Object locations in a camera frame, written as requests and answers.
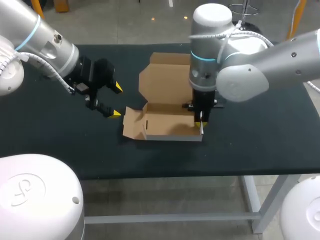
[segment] cardboard box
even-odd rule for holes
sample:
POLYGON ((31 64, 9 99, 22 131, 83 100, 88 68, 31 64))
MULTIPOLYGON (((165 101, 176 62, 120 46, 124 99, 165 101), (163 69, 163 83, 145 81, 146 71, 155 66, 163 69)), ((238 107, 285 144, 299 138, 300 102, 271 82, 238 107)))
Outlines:
POLYGON ((139 92, 148 103, 142 110, 126 107, 123 135, 136 140, 201 141, 203 126, 182 108, 192 100, 189 54, 153 53, 139 74, 139 92))

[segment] robotic arm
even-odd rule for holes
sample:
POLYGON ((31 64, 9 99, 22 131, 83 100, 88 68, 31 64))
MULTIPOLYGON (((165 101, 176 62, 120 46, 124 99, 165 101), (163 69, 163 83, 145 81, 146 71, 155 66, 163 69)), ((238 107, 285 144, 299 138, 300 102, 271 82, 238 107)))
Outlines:
POLYGON ((262 35, 234 26, 227 7, 205 4, 194 11, 191 34, 195 122, 208 122, 216 91, 242 102, 268 89, 320 78, 320 30, 273 46, 262 35))
POLYGON ((122 89, 114 80, 115 67, 107 59, 92 61, 50 27, 20 0, 0 0, 0 96, 16 90, 24 78, 20 62, 32 59, 50 78, 71 94, 85 95, 85 105, 105 117, 120 116, 97 99, 98 90, 107 86, 116 94, 122 89))

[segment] gray floor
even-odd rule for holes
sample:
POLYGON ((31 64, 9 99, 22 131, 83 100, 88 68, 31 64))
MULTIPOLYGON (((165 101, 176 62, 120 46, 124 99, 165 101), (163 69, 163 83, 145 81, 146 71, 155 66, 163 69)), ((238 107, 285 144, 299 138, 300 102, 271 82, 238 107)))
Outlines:
MULTIPOLYGON (((169 7, 168 0, 141 0, 141 3, 138 0, 69 0, 69 13, 57 14, 48 7, 44 15, 49 24, 75 44, 186 43, 197 6, 207 2, 227 5, 242 1, 172 2, 173 7, 169 7)), ((270 40, 283 41, 297 1, 251 2, 261 13, 247 20, 258 25, 270 40)), ((320 2, 308 1, 298 33, 320 28, 319 13, 320 2)), ((307 90, 320 113, 320 95, 308 86, 307 90)), ((276 177, 255 177, 261 202, 276 177)), ((87 216, 246 210, 235 176, 100 180, 84 181, 82 185, 87 216)), ((86 239, 283 240, 283 237, 276 216, 263 235, 253 235, 246 221, 175 222, 88 225, 86 239)))

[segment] black table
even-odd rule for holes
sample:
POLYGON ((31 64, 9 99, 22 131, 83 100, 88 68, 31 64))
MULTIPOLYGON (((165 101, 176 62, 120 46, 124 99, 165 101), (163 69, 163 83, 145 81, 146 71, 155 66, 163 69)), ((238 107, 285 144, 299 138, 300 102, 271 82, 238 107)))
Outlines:
MULTIPOLYGON (((100 99, 124 113, 141 109, 138 76, 152 52, 188 53, 188 44, 80 45, 116 66, 124 93, 100 99)), ((280 175, 320 172, 320 120, 302 84, 215 109, 202 142, 137 141, 122 118, 106 119, 57 82, 25 66, 22 86, 0 98, 0 157, 38 153, 68 164, 80 179, 280 175)))

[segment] robot logo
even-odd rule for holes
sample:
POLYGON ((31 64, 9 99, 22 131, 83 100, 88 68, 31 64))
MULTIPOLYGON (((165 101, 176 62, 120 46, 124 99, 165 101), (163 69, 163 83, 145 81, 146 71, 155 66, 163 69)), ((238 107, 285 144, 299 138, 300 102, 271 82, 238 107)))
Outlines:
POLYGON ((24 204, 26 201, 28 201, 28 192, 31 190, 31 183, 29 180, 24 179, 19 182, 19 193, 15 194, 14 196, 19 197, 22 195, 18 201, 13 200, 11 203, 12 207, 19 206, 24 204))
POLYGON ((25 203, 38 203, 46 195, 46 185, 37 175, 18 174, 11 177, 0 188, 0 205, 18 207, 25 203))

